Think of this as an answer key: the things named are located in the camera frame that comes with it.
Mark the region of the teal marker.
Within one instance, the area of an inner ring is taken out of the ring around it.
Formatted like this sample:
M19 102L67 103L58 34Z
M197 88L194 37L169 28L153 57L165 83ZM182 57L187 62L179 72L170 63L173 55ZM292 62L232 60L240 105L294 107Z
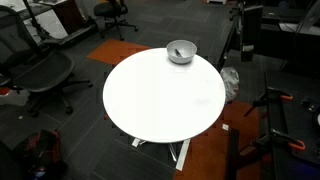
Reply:
M178 51L178 49L175 49L175 53L177 57L182 57L181 53Z

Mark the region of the grey bowl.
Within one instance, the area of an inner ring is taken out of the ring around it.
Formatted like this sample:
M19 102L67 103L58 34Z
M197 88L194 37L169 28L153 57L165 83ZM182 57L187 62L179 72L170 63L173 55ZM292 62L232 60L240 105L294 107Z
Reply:
M181 53L182 57L177 57L175 49ZM169 59L177 64L187 64L192 61L197 52L197 47L194 43L187 40L174 40L166 46Z

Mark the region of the round white table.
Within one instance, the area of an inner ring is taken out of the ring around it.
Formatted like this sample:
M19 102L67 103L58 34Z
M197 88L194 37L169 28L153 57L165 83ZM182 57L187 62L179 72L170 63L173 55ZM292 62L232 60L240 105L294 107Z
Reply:
M143 142L173 146L176 169L184 167L191 139L210 128L225 106L225 86L214 66L196 55L178 65L164 48L135 53L114 67L103 87L104 109L112 122Z

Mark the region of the white plastic bag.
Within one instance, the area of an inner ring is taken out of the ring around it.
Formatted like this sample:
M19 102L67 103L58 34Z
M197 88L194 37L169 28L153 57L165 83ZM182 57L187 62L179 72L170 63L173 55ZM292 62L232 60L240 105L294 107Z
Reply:
M225 102L230 103L236 99L239 91L240 78L239 74L234 67L224 67L220 75L223 79L226 98Z

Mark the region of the black rolling office chair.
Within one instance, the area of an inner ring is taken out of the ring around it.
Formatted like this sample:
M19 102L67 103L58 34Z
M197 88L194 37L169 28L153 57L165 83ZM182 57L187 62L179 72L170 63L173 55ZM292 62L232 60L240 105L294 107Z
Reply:
M119 39L124 40L123 34L120 30L121 26L132 27L135 32L138 31L136 25L129 24L126 19L119 20L119 17L126 15L128 13L128 6L124 0L106 0L101 2L94 7L94 15L97 17L103 17L105 20L105 29L99 32L100 37L105 37L105 32L116 28L118 31Z

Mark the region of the black workbench with clamps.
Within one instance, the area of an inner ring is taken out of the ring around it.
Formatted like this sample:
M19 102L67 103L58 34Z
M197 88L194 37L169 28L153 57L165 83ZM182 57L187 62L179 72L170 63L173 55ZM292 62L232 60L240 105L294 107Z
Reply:
M319 80L288 73L267 72L265 90L268 87L285 90L293 95L293 99L271 99L268 102L266 133L273 128L289 134L302 140L306 150L296 152L287 145L276 143L257 147L251 144L252 140L241 150L230 151L228 180L235 180L238 170L261 160L265 155L270 157L273 180L320 180Z

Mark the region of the red black backpack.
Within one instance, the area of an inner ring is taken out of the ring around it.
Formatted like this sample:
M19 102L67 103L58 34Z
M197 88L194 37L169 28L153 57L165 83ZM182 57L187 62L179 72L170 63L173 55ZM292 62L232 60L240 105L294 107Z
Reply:
M22 161L27 180L62 180L67 170L58 130L35 132L18 143L13 152Z

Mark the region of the black mesh office chair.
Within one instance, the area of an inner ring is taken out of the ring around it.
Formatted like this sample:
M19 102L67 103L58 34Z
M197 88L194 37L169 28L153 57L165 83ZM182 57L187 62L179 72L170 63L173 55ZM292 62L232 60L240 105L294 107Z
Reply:
M75 62L52 42L38 45L31 37L22 17L14 9L0 6L0 75L1 86L30 93L28 109L37 117L41 105L57 94L65 105L65 113L72 114L73 107L65 97L64 88L77 84L93 86L89 79L70 81L74 76Z

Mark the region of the black desk right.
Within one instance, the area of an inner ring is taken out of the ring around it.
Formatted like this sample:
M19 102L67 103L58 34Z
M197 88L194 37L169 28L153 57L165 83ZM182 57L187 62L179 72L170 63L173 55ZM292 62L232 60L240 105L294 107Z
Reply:
M319 55L319 0L239 0L232 8L232 26L216 69L221 71L231 50L240 52L244 7L262 5L261 34L254 54L308 67Z

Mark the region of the upper orange handled clamp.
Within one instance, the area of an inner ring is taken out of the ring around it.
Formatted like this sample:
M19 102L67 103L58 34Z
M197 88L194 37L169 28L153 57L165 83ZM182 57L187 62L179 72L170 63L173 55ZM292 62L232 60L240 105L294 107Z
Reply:
M247 117L255 108L266 106L271 99L292 100L293 95L279 88L268 87L258 99L251 103L251 107L244 113L244 117Z

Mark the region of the orange handled clamp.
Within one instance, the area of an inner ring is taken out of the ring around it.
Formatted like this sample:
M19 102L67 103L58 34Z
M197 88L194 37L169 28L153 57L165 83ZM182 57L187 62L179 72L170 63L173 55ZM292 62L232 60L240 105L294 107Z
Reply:
M244 113L244 117L247 117L255 108L266 106L271 99L292 100L293 95L279 88L268 87L258 99L251 103L251 107Z
M291 137L289 134L283 133L271 128L265 135L254 139L251 144L257 147L266 147L272 143L287 145L291 150L299 152L305 151L306 145L302 140Z

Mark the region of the lower orange handled clamp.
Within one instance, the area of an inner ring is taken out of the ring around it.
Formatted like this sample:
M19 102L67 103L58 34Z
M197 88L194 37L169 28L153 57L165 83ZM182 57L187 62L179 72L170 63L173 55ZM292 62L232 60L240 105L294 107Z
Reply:
M271 128L265 135L254 139L251 144L257 147L266 147L272 143L287 145L291 150L299 152L305 151L306 145L302 140L291 137L289 134L283 133Z

